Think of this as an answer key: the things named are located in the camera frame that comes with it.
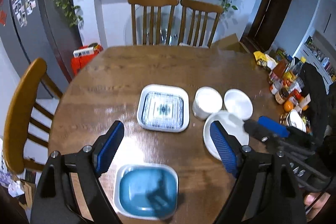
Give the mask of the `right hand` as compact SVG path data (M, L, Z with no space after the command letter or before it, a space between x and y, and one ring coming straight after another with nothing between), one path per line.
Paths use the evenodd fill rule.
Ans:
M329 193L309 193L304 198L305 206L310 207L310 211L306 214L306 219L308 222L312 221L318 215L329 198Z

